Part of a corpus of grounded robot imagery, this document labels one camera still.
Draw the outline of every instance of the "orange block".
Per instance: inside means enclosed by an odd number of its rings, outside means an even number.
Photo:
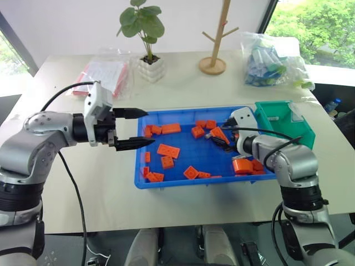
[[[173,158],[170,156],[164,156],[161,158],[161,165],[163,166],[163,169],[169,169],[174,167],[174,161]]]
[[[146,178],[148,178],[150,182],[160,182],[160,179],[156,177],[152,172],[148,173]]]
[[[264,170],[263,165],[258,160],[254,159],[254,160],[251,161],[251,163],[253,164],[253,169],[255,171],[263,171]]]
[[[229,139],[226,137],[226,135],[224,135],[223,131],[219,126],[212,129],[210,133],[213,137],[219,137],[220,139],[223,139],[225,142],[227,142],[227,144],[230,143]]]
[[[195,123],[196,123],[196,126],[200,126],[203,129],[206,127],[206,121],[205,120],[197,120]]]
[[[195,126],[191,129],[191,133],[195,139],[199,137],[203,137],[205,135],[205,131],[201,128],[201,126]]]
[[[147,151],[147,152],[144,154],[144,158],[145,158],[145,162],[150,162],[150,151]]]
[[[206,128],[207,129],[214,129],[217,126],[216,120],[207,120]]]
[[[211,177],[211,174],[210,173],[206,173],[206,172],[199,172],[198,177],[199,178],[209,178],[209,177]]]
[[[151,132],[157,135],[161,134],[161,127],[160,126],[156,126],[156,125],[152,125],[151,126]]]
[[[187,179],[195,179],[198,175],[198,170],[194,169],[191,165],[184,172],[184,176],[186,176]]]
[[[145,127],[144,136],[145,137],[152,137],[152,133],[151,133],[150,127],[148,127],[148,126]]]
[[[162,182],[164,180],[164,174],[163,173],[153,173],[153,175],[157,179],[156,182]]]
[[[265,172],[264,171],[253,171],[253,175],[264,175]]]
[[[180,149],[165,144],[160,144],[156,153],[177,159],[179,157]]]
[[[149,166],[143,167],[143,177],[146,178],[147,174],[149,174]]]
[[[237,175],[243,173],[253,173],[253,164],[248,159],[233,160],[233,168]]]
[[[181,132],[181,127],[179,123],[161,126],[162,134],[170,134],[170,133],[177,133],[177,132]]]

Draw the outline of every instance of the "white table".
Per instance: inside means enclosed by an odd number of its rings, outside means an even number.
[[[313,149],[319,160],[321,190],[330,201],[330,213],[354,212],[354,149],[315,97],[308,90],[244,85],[238,52],[220,53],[219,57],[227,62],[222,75],[205,75],[197,64],[208,54],[160,54],[168,68],[166,76],[155,84],[136,76],[132,97],[115,100],[115,107],[149,111],[293,100],[316,133]],[[38,111],[56,91],[75,81],[90,58],[49,57],[9,119],[22,119]],[[63,95],[48,110],[83,112],[83,99]],[[136,136],[136,120],[119,119],[116,126],[120,139]],[[5,126],[0,129],[2,138],[11,133]],[[83,198],[88,231],[266,221],[282,200],[276,180],[140,190],[134,185],[135,151],[115,152],[103,145],[78,144],[63,149],[63,155]],[[59,158],[55,159],[45,184],[43,201],[46,233],[82,230],[75,191]]]

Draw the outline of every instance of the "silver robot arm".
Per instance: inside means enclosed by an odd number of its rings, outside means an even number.
[[[117,117],[134,119],[147,113],[113,108],[111,94],[95,83],[82,114],[43,111],[30,116],[21,131],[0,147],[0,265],[30,266],[44,248],[41,194],[56,154],[77,142],[98,142],[117,151],[132,150],[153,139],[118,140]]]
[[[231,118],[239,127],[256,127],[249,108],[234,111]],[[275,148],[288,140],[259,135],[256,131],[239,131],[238,151],[253,156],[261,163]],[[338,249],[327,209],[318,185],[318,161],[308,147],[286,146],[267,158],[281,187],[282,208],[287,218],[282,221],[282,233],[287,253],[305,265],[354,266],[355,256]]]

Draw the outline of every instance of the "green plastic container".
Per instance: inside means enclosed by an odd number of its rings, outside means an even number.
[[[292,101],[259,101],[255,105],[255,118],[260,128],[284,133],[290,137],[303,136],[300,144],[313,148],[316,134]]]

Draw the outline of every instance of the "clear plastic bag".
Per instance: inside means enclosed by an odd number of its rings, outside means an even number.
[[[300,56],[298,39],[244,32],[241,48],[246,84],[258,87],[288,84],[315,89]]]
[[[101,49],[78,76],[76,82],[100,80],[102,87],[112,91],[118,99],[130,98],[134,87],[134,59],[130,52],[119,49]],[[86,96],[89,86],[79,86],[71,90],[73,95]]]

